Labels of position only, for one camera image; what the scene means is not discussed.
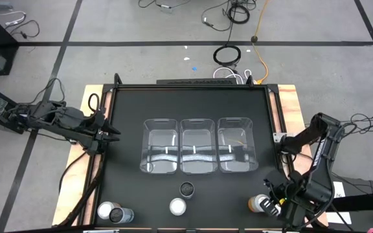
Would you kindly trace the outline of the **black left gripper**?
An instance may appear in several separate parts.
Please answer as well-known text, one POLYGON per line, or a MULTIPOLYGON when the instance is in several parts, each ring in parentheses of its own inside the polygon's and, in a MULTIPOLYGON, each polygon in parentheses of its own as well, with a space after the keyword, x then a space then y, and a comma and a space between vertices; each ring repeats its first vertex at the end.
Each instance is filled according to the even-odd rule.
POLYGON ((114 128, 102 113, 93 113, 91 116, 85 117, 82 122, 82 130, 89 137, 87 142, 82 143, 88 155, 102 153, 104 144, 120 140, 115 136, 104 135, 104 132, 120 134, 120 131, 114 128))

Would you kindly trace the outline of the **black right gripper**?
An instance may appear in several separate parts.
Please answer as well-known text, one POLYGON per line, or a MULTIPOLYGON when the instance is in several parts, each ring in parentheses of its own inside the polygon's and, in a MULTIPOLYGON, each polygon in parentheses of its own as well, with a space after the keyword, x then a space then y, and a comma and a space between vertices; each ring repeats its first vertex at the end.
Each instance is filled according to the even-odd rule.
POLYGON ((269 221, 280 220, 286 227, 296 227, 299 223, 295 202, 297 185, 295 183, 272 184, 267 179, 264 179, 264 186, 269 190, 269 198, 274 199, 279 204, 281 211, 279 214, 262 212, 260 215, 269 221))

